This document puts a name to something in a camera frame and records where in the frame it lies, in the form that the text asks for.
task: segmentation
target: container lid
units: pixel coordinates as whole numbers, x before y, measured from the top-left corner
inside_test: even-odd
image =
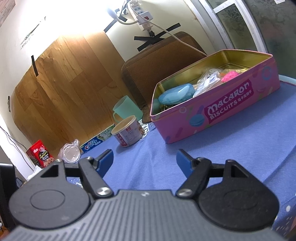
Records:
[[[62,152],[63,160],[67,163],[75,163],[80,158],[80,150],[73,144],[68,144]]]
[[[119,122],[111,131],[111,134],[113,136],[115,136],[116,134],[118,134],[119,132],[121,132],[122,130],[124,130],[125,128],[127,128],[130,124],[132,124],[136,119],[136,116],[131,115],[127,118],[125,118],[124,120],[122,120],[121,122]]]

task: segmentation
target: wood panel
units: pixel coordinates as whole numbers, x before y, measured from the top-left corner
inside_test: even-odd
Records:
[[[12,117],[33,144],[41,139],[56,156],[65,143],[84,143],[114,123],[112,108],[128,95],[124,60],[104,32],[60,36],[16,86]]]

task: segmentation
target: pink item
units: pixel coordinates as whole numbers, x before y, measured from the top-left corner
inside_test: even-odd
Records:
[[[239,75],[239,73],[237,73],[237,72],[235,72],[234,70],[232,70],[232,71],[229,71],[223,78],[222,78],[222,82],[224,83],[224,82],[227,82],[227,81],[229,81],[229,80],[231,80],[231,79],[233,79],[234,77],[236,77],[236,76],[238,76]]]
[[[156,115],[152,114],[151,108],[151,120],[164,141],[170,144],[194,135],[279,89],[280,81],[276,62],[271,54],[264,55],[269,58],[244,73],[229,72],[224,76],[224,78],[228,76],[227,79],[224,81],[222,79],[223,84],[195,98]]]

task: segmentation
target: red snack bag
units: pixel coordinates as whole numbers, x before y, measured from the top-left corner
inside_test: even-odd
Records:
[[[35,165],[42,168],[54,161],[54,158],[50,155],[41,140],[32,145],[26,153]]]

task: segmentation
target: table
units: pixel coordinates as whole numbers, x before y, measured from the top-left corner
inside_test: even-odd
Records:
[[[82,155],[114,152],[114,162],[104,180],[116,193],[119,189],[170,189],[185,181],[176,163],[182,148],[192,157],[213,163],[234,159],[268,186],[280,201],[273,229],[286,235],[296,223],[296,87],[281,88],[234,116],[173,144],[165,144],[157,129],[138,143],[123,148],[114,137]],[[221,181],[212,178],[209,185]]]

